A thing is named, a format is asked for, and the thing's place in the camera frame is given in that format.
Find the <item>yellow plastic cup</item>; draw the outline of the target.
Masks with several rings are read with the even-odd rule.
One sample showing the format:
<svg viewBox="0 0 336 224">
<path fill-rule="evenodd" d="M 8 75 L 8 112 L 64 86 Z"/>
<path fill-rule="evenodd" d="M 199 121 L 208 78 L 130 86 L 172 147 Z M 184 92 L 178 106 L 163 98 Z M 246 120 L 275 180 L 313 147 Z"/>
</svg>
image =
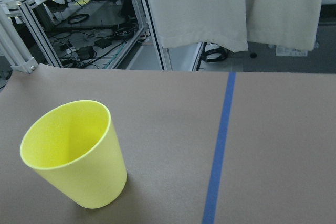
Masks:
<svg viewBox="0 0 336 224">
<path fill-rule="evenodd" d="M 44 114 L 24 135 L 20 157 L 84 208 L 112 203 L 127 182 L 111 113 L 98 101 L 73 101 Z"/>
</svg>

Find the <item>white hanging cloth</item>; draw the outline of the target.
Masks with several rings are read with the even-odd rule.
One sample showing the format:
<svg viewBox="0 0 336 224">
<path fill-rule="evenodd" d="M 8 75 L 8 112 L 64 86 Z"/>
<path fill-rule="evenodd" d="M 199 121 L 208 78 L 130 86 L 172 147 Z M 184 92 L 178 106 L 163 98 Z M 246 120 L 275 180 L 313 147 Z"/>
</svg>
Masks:
<svg viewBox="0 0 336 224">
<path fill-rule="evenodd" d="M 159 42 L 176 48 L 210 42 L 246 51 L 245 0 L 149 0 Z"/>
<path fill-rule="evenodd" d="M 322 0 L 246 0 L 248 42 L 314 48 Z"/>
</svg>

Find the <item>aluminium frame rack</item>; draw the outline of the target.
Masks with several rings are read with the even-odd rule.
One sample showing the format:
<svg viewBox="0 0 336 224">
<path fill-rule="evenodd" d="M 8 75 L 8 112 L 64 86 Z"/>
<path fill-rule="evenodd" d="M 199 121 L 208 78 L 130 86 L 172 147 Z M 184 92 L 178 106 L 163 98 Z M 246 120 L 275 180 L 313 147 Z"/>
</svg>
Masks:
<svg viewBox="0 0 336 224">
<path fill-rule="evenodd" d="M 145 0 L 1 0 L 1 53 L 11 68 L 115 69 L 153 45 Z"/>
</svg>

